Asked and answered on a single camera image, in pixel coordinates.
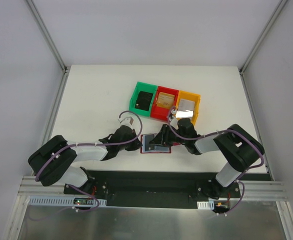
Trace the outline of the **red leather card holder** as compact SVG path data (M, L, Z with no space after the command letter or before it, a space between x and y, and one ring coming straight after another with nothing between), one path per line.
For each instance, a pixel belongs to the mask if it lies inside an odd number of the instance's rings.
M155 133L142 134L140 141L142 147L140 148L141 154L171 154L172 146L162 146L151 144L150 141L156 136Z

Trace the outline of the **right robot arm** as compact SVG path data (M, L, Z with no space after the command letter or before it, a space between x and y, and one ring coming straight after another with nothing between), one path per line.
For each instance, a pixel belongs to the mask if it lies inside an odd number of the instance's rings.
M180 144L196 156L221 152L227 163L206 186L202 187L202 193L212 199L225 196L231 184L265 154L264 147L238 124L204 136L197 133L188 118L179 119L177 128L163 124L149 144L168 148Z

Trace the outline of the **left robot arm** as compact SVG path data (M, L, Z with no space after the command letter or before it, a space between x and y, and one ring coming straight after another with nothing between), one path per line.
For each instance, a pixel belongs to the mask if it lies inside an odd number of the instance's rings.
M142 146L134 129L120 126L114 133L96 142L75 143L56 135L34 152L27 160L35 173L35 180L44 187L57 182L70 184L82 195L92 190L92 180L84 167L72 163L82 161L107 161L120 151L136 151Z

